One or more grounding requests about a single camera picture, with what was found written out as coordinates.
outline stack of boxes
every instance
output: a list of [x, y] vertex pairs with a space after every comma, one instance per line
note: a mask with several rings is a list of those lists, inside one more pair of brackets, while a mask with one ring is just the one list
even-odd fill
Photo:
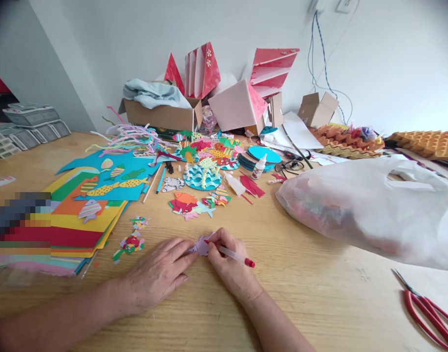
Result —
[[49, 105], [16, 103], [2, 111], [13, 123], [0, 123], [0, 158], [71, 134]]

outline hand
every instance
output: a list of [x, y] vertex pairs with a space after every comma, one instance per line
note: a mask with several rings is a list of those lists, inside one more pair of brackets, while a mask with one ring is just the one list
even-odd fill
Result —
[[199, 256], [197, 252], [187, 254], [193, 246], [192, 241], [183, 238], [165, 241], [119, 279], [126, 315], [139, 314], [158, 305], [188, 280], [183, 271]]
[[253, 269], [235, 259], [223, 256], [216, 248], [220, 245], [248, 257], [245, 244], [221, 227], [209, 239], [208, 258], [224, 285], [241, 303], [254, 301], [262, 294], [263, 288], [256, 279]]

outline egg carton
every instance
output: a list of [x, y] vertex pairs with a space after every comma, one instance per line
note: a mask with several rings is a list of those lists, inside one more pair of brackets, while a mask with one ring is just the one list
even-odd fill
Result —
[[317, 140], [324, 146], [323, 149], [315, 149], [318, 153], [331, 154], [347, 159], [366, 159], [380, 157], [385, 144], [376, 141], [364, 141], [360, 137], [353, 138], [350, 133], [335, 126], [321, 126], [318, 129], [309, 129]]
[[448, 132], [395, 132], [388, 139], [396, 141], [398, 147], [411, 150], [428, 159], [448, 160]]

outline red pen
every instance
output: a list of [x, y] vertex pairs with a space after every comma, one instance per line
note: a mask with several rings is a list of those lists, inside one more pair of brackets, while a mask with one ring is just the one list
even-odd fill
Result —
[[252, 261], [249, 258], [245, 258], [244, 256], [242, 256], [241, 254], [235, 253], [233, 251], [231, 251], [230, 249], [223, 247], [223, 246], [219, 246], [217, 247], [217, 250], [225, 255], [228, 255], [229, 257], [235, 259], [236, 261], [242, 262], [244, 263], [246, 266], [249, 266], [251, 268], [255, 267], [255, 262]]

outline white plastic bag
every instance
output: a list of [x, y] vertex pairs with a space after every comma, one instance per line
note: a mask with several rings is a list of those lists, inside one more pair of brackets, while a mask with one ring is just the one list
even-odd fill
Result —
[[[388, 180], [392, 170], [418, 182]], [[381, 157], [319, 167], [285, 181], [276, 197], [292, 217], [326, 237], [448, 270], [448, 180], [414, 161]]]

